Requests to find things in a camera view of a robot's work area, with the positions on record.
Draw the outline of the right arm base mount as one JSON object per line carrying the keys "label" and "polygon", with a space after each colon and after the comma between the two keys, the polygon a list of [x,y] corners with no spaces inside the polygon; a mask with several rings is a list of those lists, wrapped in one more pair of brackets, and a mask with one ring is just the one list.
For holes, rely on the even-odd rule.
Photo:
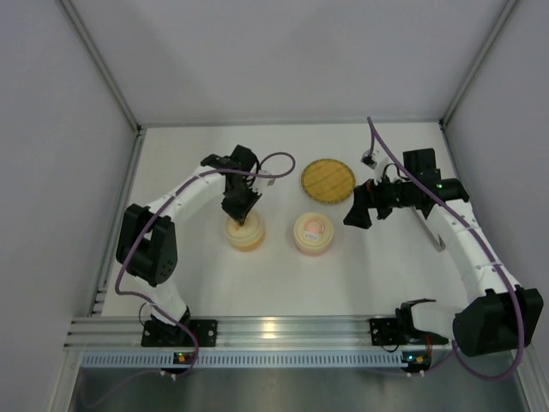
{"label": "right arm base mount", "polygon": [[410,300],[395,309],[395,315],[388,318],[370,318],[371,344],[373,346],[403,346],[403,345],[446,345],[449,339],[437,333],[418,330],[413,325],[412,309],[421,304],[432,303],[435,300]]}

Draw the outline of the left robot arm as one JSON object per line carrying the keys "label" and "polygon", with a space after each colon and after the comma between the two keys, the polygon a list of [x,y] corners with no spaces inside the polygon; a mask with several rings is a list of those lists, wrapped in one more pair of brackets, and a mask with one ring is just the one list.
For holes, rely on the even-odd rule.
{"label": "left robot arm", "polygon": [[121,283],[124,276],[132,276],[139,285],[133,296],[151,306],[149,325],[170,336],[189,330],[190,308],[172,279],[178,267],[176,223],[191,220],[219,197],[229,244],[239,251],[253,251],[266,235],[254,208],[269,175],[251,149],[238,145],[229,155],[206,156],[183,183],[157,200],[128,206],[115,252],[121,265],[116,293],[129,295]]}

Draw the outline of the orange lunch bowl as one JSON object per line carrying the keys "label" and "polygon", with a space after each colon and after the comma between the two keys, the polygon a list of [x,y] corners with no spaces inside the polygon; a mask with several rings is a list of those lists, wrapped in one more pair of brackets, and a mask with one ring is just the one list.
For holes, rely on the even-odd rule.
{"label": "orange lunch bowl", "polygon": [[259,248],[264,240],[265,234],[262,234],[256,239],[248,239],[246,241],[242,239],[229,239],[229,244],[237,251],[251,252]]}

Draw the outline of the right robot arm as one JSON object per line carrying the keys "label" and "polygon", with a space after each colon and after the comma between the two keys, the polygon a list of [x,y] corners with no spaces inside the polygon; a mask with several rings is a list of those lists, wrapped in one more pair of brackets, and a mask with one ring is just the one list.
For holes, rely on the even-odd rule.
{"label": "right robot arm", "polygon": [[434,149],[405,152],[404,167],[395,179],[387,174],[387,157],[366,151],[361,160],[375,176],[354,188],[344,224],[368,229],[371,210],[384,220],[394,209],[412,209],[426,232],[449,253],[466,290],[464,308],[435,298],[401,304],[395,314],[402,334],[413,340],[426,333],[436,344],[453,340],[468,357],[529,346],[543,298],[537,289],[523,288],[504,268],[476,221],[462,183],[442,178]]}

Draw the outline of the cream lid pink handle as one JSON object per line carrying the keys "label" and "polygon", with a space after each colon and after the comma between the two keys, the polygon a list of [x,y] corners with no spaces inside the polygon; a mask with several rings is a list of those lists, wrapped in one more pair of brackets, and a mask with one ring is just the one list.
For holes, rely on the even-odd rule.
{"label": "cream lid pink handle", "polygon": [[334,232],[332,221],[326,215],[316,212],[301,215],[293,226],[295,241],[311,249],[329,246]]}

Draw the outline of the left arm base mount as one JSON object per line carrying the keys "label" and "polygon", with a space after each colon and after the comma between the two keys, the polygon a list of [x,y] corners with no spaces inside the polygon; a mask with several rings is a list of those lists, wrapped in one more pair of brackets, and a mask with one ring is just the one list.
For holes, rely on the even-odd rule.
{"label": "left arm base mount", "polygon": [[[191,318],[186,327],[196,339],[199,347],[212,348],[216,346],[218,322],[215,319]],[[194,346],[194,341],[179,326],[165,324],[153,318],[146,321],[143,326],[141,346],[145,348],[190,348]]]}

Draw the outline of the cream lid orange handle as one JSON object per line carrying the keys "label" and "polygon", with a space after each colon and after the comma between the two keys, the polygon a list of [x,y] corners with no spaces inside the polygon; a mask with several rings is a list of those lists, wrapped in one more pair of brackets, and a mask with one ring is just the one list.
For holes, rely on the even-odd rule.
{"label": "cream lid orange handle", "polygon": [[232,243],[242,245],[257,241],[265,232],[263,219],[256,211],[251,211],[242,225],[239,225],[231,218],[227,218],[224,230],[227,238]]}

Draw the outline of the metal tongs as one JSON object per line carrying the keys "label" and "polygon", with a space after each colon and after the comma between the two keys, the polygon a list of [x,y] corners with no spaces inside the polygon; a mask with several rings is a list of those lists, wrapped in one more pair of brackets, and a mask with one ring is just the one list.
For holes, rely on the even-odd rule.
{"label": "metal tongs", "polygon": [[422,229],[425,236],[430,240],[431,245],[437,252],[443,252],[445,250],[445,244],[442,238],[428,225],[427,220],[417,209],[411,208],[410,212],[415,220],[418,222],[419,227]]}

